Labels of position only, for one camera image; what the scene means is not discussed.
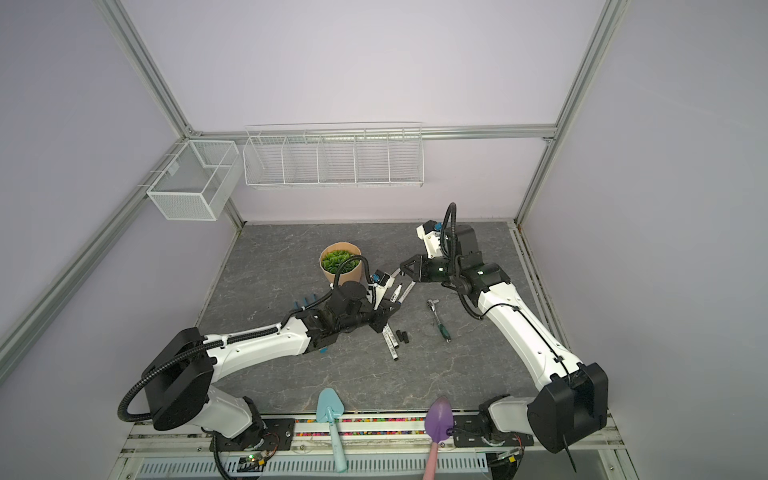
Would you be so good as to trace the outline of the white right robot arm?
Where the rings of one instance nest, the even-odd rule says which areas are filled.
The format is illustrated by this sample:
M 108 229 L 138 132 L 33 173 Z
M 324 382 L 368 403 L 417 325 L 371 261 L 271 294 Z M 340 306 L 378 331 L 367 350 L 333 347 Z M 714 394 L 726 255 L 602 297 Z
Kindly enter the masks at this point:
M 558 453 L 606 427 L 609 379 L 596 363 L 585 364 L 543 325 L 509 275 L 483 259 L 474 229 L 427 221 L 416 229 L 425 253 L 401 263 L 419 283 L 444 283 L 469 311 L 489 320 L 520 357 L 537 394 L 529 403 L 511 396 L 480 408 L 493 435 L 533 436 Z

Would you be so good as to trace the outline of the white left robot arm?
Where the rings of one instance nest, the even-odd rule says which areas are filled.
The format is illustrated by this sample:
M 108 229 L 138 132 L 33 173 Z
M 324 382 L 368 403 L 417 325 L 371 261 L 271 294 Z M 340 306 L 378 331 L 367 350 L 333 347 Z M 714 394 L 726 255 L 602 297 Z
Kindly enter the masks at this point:
M 328 292 L 278 323 L 228 334 L 203 335 L 196 327 L 178 332 L 121 399 L 118 418 L 149 421 L 157 431 L 194 425 L 227 439 L 260 437 L 265 426 L 254 401 L 234 397 L 216 382 L 277 358 L 321 350 L 364 325 L 382 332 L 399 308 L 386 297 L 394 277 L 370 271 L 361 255 L 354 259 L 363 268 L 361 280 L 335 277 Z

